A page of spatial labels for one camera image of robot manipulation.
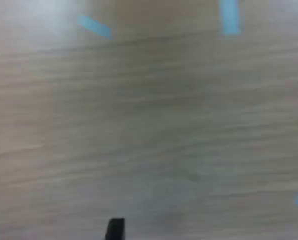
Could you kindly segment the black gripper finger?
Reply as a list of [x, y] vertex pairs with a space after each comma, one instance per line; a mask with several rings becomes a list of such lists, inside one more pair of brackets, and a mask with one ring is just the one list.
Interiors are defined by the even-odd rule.
[[125, 240], [125, 218], [111, 218], [108, 221], [105, 240]]

